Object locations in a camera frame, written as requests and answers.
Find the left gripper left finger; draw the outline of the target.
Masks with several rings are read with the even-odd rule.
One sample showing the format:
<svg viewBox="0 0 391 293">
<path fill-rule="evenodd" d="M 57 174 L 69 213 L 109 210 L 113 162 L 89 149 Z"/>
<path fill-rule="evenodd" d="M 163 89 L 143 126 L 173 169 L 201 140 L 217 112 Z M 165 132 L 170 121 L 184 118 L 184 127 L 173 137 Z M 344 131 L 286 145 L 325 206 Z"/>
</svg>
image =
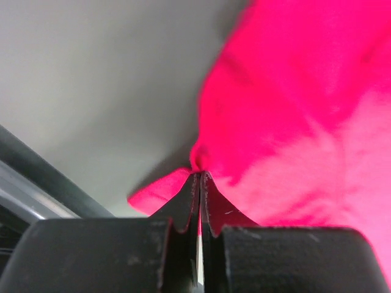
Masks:
<svg viewBox="0 0 391 293">
<path fill-rule="evenodd" d="M 192 292 L 200 176 L 147 218 L 41 220 L 22 235 L 2 292 Z"/>
</svg>

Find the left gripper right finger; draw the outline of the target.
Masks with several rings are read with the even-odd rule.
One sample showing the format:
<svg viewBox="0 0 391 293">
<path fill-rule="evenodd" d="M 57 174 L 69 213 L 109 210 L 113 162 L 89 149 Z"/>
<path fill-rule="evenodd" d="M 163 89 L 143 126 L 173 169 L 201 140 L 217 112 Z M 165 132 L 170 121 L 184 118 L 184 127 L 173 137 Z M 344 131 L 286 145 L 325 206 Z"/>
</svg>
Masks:
<svg viewBox="0 0 391 293">
<path fill-rule="evenodd" d="M 370 244 L 342 227 L 259 226 L 200 177 L 206 292 L 389 292 Z"/>
</svg>

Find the red t shirt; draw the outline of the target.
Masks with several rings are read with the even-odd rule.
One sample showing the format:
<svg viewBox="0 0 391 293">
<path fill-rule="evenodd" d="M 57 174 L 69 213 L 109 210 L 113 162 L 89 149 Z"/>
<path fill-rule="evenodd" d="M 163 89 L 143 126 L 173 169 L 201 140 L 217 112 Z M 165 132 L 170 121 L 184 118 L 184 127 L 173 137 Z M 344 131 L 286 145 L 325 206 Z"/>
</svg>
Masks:
<svg viewBox="0 0 391 293">
<path fill-rule="evenodd" d="M 389 1 L 251 1 L 199 111 L 191 167 L 133 208 L 150 215 L 208 172 L 257 224 L 359 230 L 390 276 Z"/>
</svg>

